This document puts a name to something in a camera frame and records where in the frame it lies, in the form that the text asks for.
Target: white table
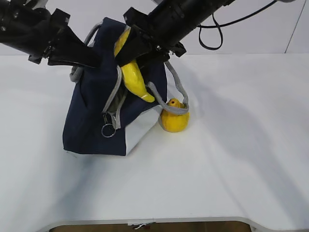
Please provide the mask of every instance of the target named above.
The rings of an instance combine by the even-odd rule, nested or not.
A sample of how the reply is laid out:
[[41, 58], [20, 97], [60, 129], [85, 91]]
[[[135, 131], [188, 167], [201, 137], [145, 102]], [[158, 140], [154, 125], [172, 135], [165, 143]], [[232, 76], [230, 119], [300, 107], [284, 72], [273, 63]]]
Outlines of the white table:
[[189, 128], [156, 125], [124, 158], [63, 151], [69, 67], [0, 57], [1, 229], [238, 220], [309, 231], [309, 55], [171, 62]]

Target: bag handle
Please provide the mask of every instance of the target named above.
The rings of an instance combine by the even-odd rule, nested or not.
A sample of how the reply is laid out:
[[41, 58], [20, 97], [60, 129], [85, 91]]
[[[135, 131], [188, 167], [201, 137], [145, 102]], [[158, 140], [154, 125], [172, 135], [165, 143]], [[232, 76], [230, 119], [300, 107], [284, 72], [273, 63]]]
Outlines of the bag handle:
[[180, 81], [180, 78], [179, 78], [177, 72], [175, 71], [175, 69], [173, 68], [173, 66], [171, 65], [171, 63], [169, 61], [166, 61], [165, 65], [173, 75], [177, 90], [183, 95], [184, 108], [182, 109], [182, 108], [177, 108], [177, 107], [167, 105], [162, 100], [162, 97], [160, 96], [160, 94], [159, 94], [158, 90], [156, 89], [154, 83], [148, 82], [147, 87], [153, 92], [154, 97], [156, 98], [156, 100], [159, 102], [159, 104], [162, 106], [162, 108], [164, 110], [166, 110], [166, 111], [168, 111], [172, 114], [175, 114], [175, 115], [185, 115], [186, 113], [189, 112], [189, 97], [188, 97], [188, 94], [184, 90], [183, 85]]
[[[95, 33], [97, 32], [97, 30], [100, 29], [100, 27], [102, 26], [102, 22], [96, 24], [92, 29], [91, 31], [89, 32], [89, 34], [87, 35], [85, 41], [84, 41], [84, 44], [85, 45], [89, 45], [91, 39], [93, 38], [93, 36], [95, 35]], [[77, 66], [73, 66], [72, 67], [72, 71], [70, 73], [70, 80], [74, 83], [78, 83], [79, 80], [81, 79], [82, 75], [83, 75], [83, 72], [84, 72], [84, 68], [83, 67], [77, 67]]]

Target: white wall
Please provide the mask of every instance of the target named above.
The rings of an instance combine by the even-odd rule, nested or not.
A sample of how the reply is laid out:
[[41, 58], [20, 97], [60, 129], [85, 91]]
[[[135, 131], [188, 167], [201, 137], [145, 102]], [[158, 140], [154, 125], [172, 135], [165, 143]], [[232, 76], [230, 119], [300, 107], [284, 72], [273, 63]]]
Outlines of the white wall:
[[[230, 6], [220, 9], [216, 14], [219, 23], [229, 22], [246, 16], [268, 4], [271, 0], [236, 0]], [[223, 28], [224, 45], [215, 53], [283, 53], [291, 38], [297, 19], [305, 0], [293, 3], [276, 3], [267, 11], [245, 22]], [[129, 7], [149, 13], [156, 5], [150, 0], [49, 0], [47, 9], [55, 8], [71, 14], [70, 26], [81, 39], [94, 24], [104, 17], [119, 21]], [[220, 37], [216, 29], [203, 32], [205, 44], [216, 46]], [[214, 53], [203, 49], [198, 43], [196, 29], [183, 41], [188, 54]], [[20, 54], [4, 45], [0, 46], [0, 55]]]
[[309, 53], [309, 2], [305, 4], [287, 52]]

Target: black robotic arm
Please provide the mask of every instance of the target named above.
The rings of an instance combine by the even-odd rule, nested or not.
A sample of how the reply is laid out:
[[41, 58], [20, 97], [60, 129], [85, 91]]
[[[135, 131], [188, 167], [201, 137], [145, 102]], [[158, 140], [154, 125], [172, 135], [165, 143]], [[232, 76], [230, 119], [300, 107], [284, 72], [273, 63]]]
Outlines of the black robotic arm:
[[[44, 8], [48, 0], [0, 0], [0, 43], [29, 54], [29, 60], [49, 65], [98, 67], [100, 57], [68, 26], [70, 15]], [[154, 0], [159, 5], [148, 15], [134, 8], [125, 14], [129, 38], [116, 60], [120, 66], [136, 59], [140, 67], [153, 60], [166, 61], [186, 50], [180, 43], [187, 34], [222, 6], [235, 0]]]

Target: yellow toy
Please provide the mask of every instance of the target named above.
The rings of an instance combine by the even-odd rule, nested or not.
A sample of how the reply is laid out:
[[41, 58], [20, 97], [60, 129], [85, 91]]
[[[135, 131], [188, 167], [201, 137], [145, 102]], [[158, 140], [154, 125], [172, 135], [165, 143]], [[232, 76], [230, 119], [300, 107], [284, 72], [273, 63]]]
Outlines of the yellow toy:
[[[122, 47], [125, 45], [126, 40], [130, 34], [130, 29], [125, 30], [125, 32], [119, 37], [115, 44], [114, 56], [116, 56]], [[133, 94], [142, 98], [146, 102], [154, 102], [155, 98], [147, 92], [143, 76], [140, 72], [137, 62], [134, 60], [129, 64], [121, 67], [124, 83], [126, 88]]]
[[[173, 98], [168, 102], [169, 106], [184, 108], [184, 105], [177, 99]], [[175, 115], [166, 110], [161, 113], [161, 121], [163, 128], [168, 132], [181, 132], [188, 126], [190, 113], [185, 115]]]

